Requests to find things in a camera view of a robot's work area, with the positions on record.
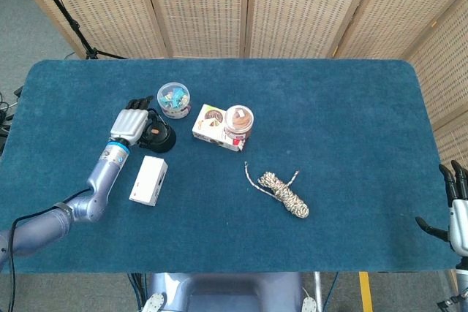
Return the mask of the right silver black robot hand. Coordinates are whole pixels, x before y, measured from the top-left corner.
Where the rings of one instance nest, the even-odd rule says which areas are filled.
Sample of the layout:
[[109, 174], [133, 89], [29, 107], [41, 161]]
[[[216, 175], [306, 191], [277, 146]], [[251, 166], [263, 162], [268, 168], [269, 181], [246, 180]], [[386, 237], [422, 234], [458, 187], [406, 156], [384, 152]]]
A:
[[454, 173], [445, 165], [439, 165], [445, 182], [450, 223], [448, 230], [430, 226], [420, 216], [418, 226], [428, 235], [450, 244], [460, 257], [468, 257], [468, 169], [456, 160], [450, 161]]

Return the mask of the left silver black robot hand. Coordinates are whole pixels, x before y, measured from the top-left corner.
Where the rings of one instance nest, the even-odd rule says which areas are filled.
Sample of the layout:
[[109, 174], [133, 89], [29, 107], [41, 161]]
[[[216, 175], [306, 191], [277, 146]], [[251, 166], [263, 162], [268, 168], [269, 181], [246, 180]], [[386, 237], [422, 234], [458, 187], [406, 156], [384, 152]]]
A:
[[147, 96], [130, 100], [114, 121], [110, 140], [124, 140], [128, 146], [135, 145], [143, 134], [153, 98]]

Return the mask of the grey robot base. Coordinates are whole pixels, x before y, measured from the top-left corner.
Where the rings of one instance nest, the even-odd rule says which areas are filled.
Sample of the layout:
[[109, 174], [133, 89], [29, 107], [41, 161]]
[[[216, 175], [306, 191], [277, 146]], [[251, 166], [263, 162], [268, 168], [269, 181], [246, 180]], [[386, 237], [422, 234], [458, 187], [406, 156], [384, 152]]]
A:
[[299, 272], [152, 273], [141, 312], [317, 312]]

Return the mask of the black round object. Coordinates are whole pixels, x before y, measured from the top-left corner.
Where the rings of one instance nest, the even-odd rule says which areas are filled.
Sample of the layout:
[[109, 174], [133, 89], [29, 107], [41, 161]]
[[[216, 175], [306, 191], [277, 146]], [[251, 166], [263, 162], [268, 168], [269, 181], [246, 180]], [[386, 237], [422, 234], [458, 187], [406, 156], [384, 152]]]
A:
[[[167, 137], [164, 141], [152, 142], [150, 140], [147, 140], [146, 130], [153, 123], [162, 123], [166, 126]], [[143, 133], [137, 143], [141, 148], [148, 149], [150, 151], [153, 151], [154, 153], [166, 153], [175, 145], [176, 133], [174, 129], [162, 119], [162, 117], [159, 115], [159, 113], [155, 109], [150, 108], [148, 109], [148, 120], [145, 124]]]

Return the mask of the white cardboard box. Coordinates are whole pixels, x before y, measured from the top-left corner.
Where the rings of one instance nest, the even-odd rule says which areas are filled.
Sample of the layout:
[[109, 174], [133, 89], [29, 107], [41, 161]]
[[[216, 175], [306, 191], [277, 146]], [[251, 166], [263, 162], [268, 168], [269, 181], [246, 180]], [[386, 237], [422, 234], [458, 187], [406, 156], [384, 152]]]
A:
[[147, 206], [155, 206], [168, 165], [164, 159], [145, 156], [140, 165], [129, 200]]

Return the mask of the white cookie box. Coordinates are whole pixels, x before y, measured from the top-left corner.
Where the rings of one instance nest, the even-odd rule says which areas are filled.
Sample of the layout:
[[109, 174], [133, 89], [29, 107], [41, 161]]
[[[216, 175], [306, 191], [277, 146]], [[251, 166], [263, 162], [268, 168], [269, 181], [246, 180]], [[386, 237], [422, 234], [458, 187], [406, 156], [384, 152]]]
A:
[[245, 141], [232, 139], [226, 134], [224, 117], [224, 110], [204, 104], [192, 127], [192, 134], [199, 140], [231, 151], [241, 152], [244, 149]]

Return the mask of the clear jar of binder clips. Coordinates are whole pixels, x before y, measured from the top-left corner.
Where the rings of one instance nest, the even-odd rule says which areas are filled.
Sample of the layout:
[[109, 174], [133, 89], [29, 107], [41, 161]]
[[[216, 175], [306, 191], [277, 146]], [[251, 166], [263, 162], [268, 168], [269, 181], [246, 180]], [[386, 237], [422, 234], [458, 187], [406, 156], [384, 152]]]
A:
[[191, 96], [188, 88], [179, 82], [162, 85], [156, 95], [163, 114], [172, 119], [185, 118], [191, 110]]

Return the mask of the clear jar of rubber bands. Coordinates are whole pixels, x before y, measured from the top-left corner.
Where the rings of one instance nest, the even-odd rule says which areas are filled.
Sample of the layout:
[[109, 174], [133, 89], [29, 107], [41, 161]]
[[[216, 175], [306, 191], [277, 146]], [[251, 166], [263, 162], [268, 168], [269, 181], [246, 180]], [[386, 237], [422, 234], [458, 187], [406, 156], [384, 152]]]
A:
[[254, 114], [246, 106], [234, 105], [224, 114], [224, 131], [233, 140], [246, 140], [252, 133]]

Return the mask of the yellow floor tape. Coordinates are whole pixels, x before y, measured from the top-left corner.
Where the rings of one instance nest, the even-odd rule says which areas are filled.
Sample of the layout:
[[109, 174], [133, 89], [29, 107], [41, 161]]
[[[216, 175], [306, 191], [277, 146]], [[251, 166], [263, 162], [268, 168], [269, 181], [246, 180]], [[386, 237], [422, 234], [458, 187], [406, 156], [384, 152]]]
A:
[[363, 312], [374, 312], [372, 298], [371, 298], [369, 273], [360, 271], [358, 275], [359, 275]]

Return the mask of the black tripod stand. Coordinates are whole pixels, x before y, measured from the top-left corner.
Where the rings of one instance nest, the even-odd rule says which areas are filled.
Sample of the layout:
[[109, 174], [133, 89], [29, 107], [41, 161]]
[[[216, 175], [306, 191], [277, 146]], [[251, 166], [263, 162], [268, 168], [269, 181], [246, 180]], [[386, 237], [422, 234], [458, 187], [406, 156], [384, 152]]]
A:
[[69, 27], [72, 29], [72, 31], [75, 33], [75, 35], [78, 37], [81, 45], [85, 49], [85, 57], [86, 60], [89, 59], [98, 59], [100, 56], [106, 56], [108, 58], [114, 58], [114, 59], [126, 59], [126, 57], [123, 56], [118, 56], [116, 54], [112, 53], [107, 53], [102, 50], [98, 50], [97, 48], [93, 47], [92, 45], [89, 44], [88, 40], [85, 38], [83, 33], [80, 30], [80, 24], [72, 17], [70, 12], [67, 10], [65, 7], [63, 0], [53, 0], [61, 14], [64, 16], [66, 21], [69, 24]]

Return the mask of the wooden rattan folding screen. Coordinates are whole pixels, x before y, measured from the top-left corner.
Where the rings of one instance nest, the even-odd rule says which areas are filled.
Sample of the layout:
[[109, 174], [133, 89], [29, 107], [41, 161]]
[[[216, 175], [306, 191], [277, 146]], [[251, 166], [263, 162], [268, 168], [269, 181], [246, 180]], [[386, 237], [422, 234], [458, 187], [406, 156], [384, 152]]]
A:
[[[80, 58], [53, 0], [35, 0]], [[127, 58], [398, 58], [415, 68], [444, 164], [468, 167], [468, 0], [63, 0]]]

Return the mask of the silver metal table leg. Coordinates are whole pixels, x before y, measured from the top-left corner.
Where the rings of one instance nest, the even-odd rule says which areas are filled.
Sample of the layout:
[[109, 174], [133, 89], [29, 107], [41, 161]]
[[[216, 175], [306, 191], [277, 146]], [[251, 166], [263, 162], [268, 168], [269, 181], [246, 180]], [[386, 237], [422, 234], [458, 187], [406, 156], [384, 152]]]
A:
[[317, 312], [323, 312], [321, 274], [318, 271], [314, 271], [313, 276], [314, 276], [314, 297], [315, 297], [315, 301], [317, 304]]

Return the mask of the blue table cloth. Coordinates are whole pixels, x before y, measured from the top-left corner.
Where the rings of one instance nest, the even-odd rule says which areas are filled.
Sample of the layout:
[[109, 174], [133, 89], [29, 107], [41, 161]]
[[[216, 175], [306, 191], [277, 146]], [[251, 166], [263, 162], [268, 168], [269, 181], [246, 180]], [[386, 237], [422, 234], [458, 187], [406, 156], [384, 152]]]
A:
[[[155, 206], [129, 200], [133, 147], [102, 219], [18, 272], [444, 270], [424, 233], [448, 225], [439, 155], [405, 61], [50, 60], [31, 68], [0, 158], [0, 231], [86, 187], [118, 113], [170, 81], [192, 95]], [[254, 114], [244, 149], [199, 140], [201, 107]]]

